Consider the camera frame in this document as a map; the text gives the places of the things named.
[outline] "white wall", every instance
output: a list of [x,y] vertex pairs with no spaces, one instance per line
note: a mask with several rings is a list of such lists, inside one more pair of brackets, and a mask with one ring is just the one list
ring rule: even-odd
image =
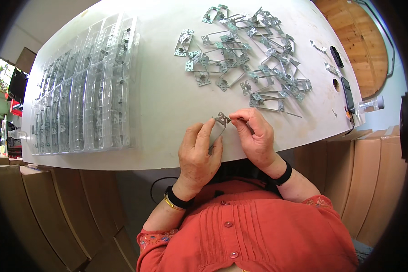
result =
[[68,21],[98,0],[29,0],[12,25],[0,57],[16,63],[24,47],[38,50]]
[[[386,27],[386,24],[381,19],[380,14],[374,8],[373,4],[369,0],[364,0],[364,1],[369,3],[370,7],[376,13],[376,16],[381,20],[382,25]],[[366,12],[370,15],[370,17],[372,17],[373,21],[376,22],[376,19],[371,14],[371,12],[368,10],[368,8],[364,5],[360,5],[360,6],[363,7],[364,10],[366,10]],[[389,70],[390,70],[391,63],[392,63],[392,47],[390,43],[388,42],[388,39],[384,31],[382,30],[381,26],[378,23],[376,25],[378,29],[380,30],[382,37],[384,38],[384,41],[386,43],[387,54],[389,57]],[[388,32],[389,36],[393,38],[390,32],[388,31],[388,29],[386,29],[386,31]],[[395,44],[393,45],[396,51],[393,75],[386,79],[385,84],[376,93],[384,97],[385,107],[382,110],[367,113],[365,115],[366,123],[357,127],[358,130],[371,128],[375,131],[375,130],[387,129],[389,126],[394,126],[394,125],[399,124],[401,96],[407,92],[407,88],[406,88],[405,73],[403,71],[402,61],[400,59],[396,45]]]

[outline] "white table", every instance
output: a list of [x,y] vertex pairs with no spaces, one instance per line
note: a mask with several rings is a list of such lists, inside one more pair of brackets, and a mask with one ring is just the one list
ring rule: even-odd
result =
[[[141,141],[137,150],[95,152],[86,154],[33,156],[28,144],[22,141],[23,160],[48,166],[96,169],[96,170],[139,170],[178,167],[177,151],[185,129],[196,122],[206,122],[219,112],[229,114],[240,108],[249,107],[249,97],[243,96],[240,82],[223,92],[214,82],[198,87],[192,73],[185,72],[185,57],[173,55],[180,32],[185,28],[195,30],[195,39],[201,48],[200,37],[208,33],[226,30],[219,22],[213,24],[201,22],[207,9],[218,2],[212,1],[113,1],[103,0],[90,7],[62,27],[39,50],[33,70],[41,70],[39,59],[52,54],[58,45],[65,43],[80,31],[98,20],[130,9],[139,17],[141,44],[139,55],[142,57],[140,118]],[[231,15],[246,12],[254,14],[259,3],[243,0],[225,0]],[[359,87],[349,59],[336,34],[321,12],[309,0],[276,0],[263,3],[263,9],[282,21],[285,33],[294,37],[294,59],[299,61],[298,78],[311,80],[313,91],[306,94],[302,102],[294,98],[285,100],[285,113],[262,111],[275,130],[275,151],[281,151],[315,142],[349,130],[352,125],[346,118],[345,97],[340,87],[337,92],[333,79],[340,82],[338,76],[325,69],[324,62],[335,66],[329,47],[335,46],[344,63],[342,75],[351,84],[354,102],[361,101]],[[328,48],[323,54],[310,45],[314,40],[319,47]],[[257,69],[265,55],[251,42],[254,48],[250,53],[248,65]],[[29,117],[34,99],[36,82],[30,77],[27,84],[23,110],[22,130],[30,131]],[[355,126],[365,122],[364,116],[355,120]],[[228,124],[223,133],[223,161],[245,158],[238,134],[232,124]]]

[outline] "red blouse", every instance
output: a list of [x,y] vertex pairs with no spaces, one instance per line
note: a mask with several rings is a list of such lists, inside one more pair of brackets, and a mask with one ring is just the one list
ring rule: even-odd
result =
[[[215,190],[225,194],[213,198]],[[348,230],[331,201],[293,203],[240,181],[207,185],[180,229],[137,236],[137,271],[354,271]]]

